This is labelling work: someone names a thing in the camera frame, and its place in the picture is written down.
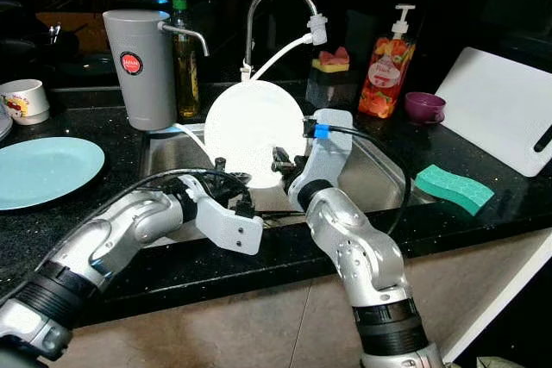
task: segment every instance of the faucet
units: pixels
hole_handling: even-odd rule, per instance
[[[175,34],[187,34],[189,36],[194,36],[198,38],[199,41],[201,42],[202,48],[204,49],[204,55],[209,56],[209,48],[207,47],[207,42],[205,41],[204,36],[199,32],[194,32],[193,30],[188,30],[188,29],[176,28],[164,22],[159,22],[157,25],[157,29],[164,30],[166,32],[173,32]]]
[[[255,9],[257,8],[257,5],[260,3],[261,0],[253,0],[251,2],[251,6],[249,6],[249,12],[248,12],[248,36],[246,39],[246,45],[245,45],[245,59],[244,59],[244,66],[251,67],[251,49],[253,44],[253,16],[255,13]],[[317,6],[314,4],[312,0],[304,0],[305,3],[307,3],[307,6],[310,9],[311,17],[309,24],[307,24],[307,27],[310,28],[310,31],[313,34],[313,44],[314,45],[321,45],[326,42],[326,30],[324,27],[324,23],[326,23],[327,19],[323,17],[322,15],[318,14]]]

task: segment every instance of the white hose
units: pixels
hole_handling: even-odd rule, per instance
[[[205,146],[204,142],[201,141],[199,139],[199,137],[194,134],[193,131],[191,131],[188,127],[186,127],[182,124],[178,124],[177,122],[175,122],[172,126],[175,127],[175,128],[178,128],[184,134],[187,134],[196,144],[198,144],[198,147],[203,150],[205,155],[207,157],[209,157],[209,160],[212,163],[212,165],[215,165],[215,159],[213,157],[211,157],[211,155],[209,154],[209,151],[207,151],[207,147]]]
[[[282,56],[284,56],[286,53],[290,52],[294,47],[298,47],[299,45],[302,45],[304,43],[312,43],[312,34],[305,34],[301,36],[300,38],[294,40],[289,45],[286,45],[282,47],[272,58],[270,58],[265,65],[263,65],[259,71],[257,71],[253,77],[251,77],[251,80],[255,81],[256,79],[259,79],[259,77],[267,71],[268,68],[270,68],[272,65],[274,65],[274,62],[276,62],[278,59],[280,59]]]

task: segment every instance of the purple cup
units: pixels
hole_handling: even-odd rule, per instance
[[[405,97],[406,114],[415,124],[436,124],[445,119],[447,102],[427,92],[409,92]]]

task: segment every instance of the white cutting board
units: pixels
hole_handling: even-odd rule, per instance
[[[442,125],[526,177],[552,158],[535,144],[552,126],[552,74],[465,48],[436,95],[447,101]]]

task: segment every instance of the light blue plate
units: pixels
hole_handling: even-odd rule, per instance
[[[104,165],[93,142],[40,138],[0,150],[0,210],[49,202],[88,183]]]

